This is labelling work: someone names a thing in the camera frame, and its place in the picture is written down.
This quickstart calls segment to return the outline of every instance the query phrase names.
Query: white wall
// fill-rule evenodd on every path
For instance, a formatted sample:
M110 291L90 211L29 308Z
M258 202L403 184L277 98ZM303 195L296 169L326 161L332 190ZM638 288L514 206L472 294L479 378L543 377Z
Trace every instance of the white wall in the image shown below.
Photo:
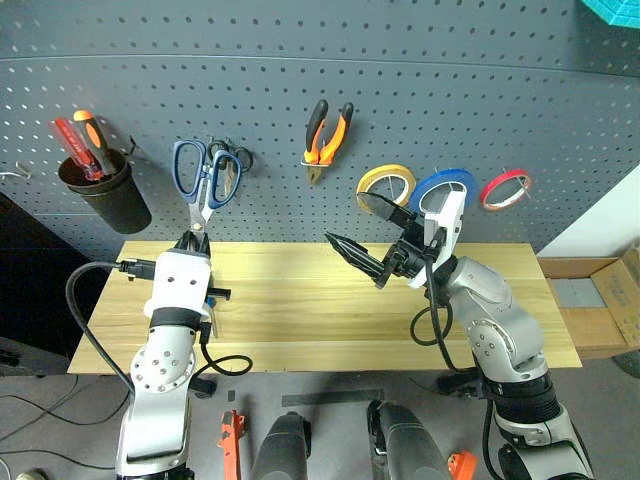
M540 251L540 257L617 256L640 237L640 166Z

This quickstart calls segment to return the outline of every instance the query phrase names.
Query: tool holder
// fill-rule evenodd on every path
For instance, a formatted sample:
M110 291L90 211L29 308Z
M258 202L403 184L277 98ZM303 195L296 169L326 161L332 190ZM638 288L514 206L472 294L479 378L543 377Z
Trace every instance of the tool holder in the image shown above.
M71 158L62 162L58 176L116 232L137 233L151 223L151 212L133 181L129 162L116 150L110 149L109 156L118 171L106 180L87 181Z

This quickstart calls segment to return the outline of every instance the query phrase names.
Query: screwdriver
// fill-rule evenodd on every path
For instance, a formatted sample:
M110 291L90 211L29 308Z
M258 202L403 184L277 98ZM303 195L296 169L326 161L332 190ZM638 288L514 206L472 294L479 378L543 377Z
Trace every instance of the screwdriver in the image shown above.
M104 172L96 162L96 159L87 149L82 137L73 128L68 119L57 117L51 122L50 127L69 157L73 160L73 163L80 168L87 181L95 182L104 177Z
M87 139L87 145L93 156L98 159L104 174L108 176L117 173L118 169L109 157L107 141L104 139L93 113L89 110L76 110L73 114L73 121L80 125L83 136Z

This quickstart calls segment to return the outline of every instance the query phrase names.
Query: blue tape roll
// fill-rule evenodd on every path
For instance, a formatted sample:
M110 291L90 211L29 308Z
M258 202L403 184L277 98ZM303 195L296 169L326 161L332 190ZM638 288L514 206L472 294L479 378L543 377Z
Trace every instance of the blue tape roll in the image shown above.
M422 213L420 204L422 203L424 196L429 191L444 183L458 183L464 186L467 190L467 197L464 202L465 206L468 207L475 201L476 182L473 179L473 175L464 168L450 168L449 170L437 172L418 182L415 190L409 198L409 208L416 213Z

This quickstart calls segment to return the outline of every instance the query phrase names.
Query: yellow tape roll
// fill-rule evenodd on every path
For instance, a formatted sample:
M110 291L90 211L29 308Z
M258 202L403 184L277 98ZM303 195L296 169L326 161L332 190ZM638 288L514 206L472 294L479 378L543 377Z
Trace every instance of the yellow tape roll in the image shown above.
M368 192L374 183L388 177L396 177L404 182L404 189L402 190L402 193L398 195L397 198L394 198L393 201L400 206L405 206L409 202L409 196L411 195L411 192L413 192L413 189L416 188L416 179L411 171L407 167L404 167L402 165L382 165L365 173L358 182L356 193ZM358 200L358 206L365 212L373 213L360 200Z

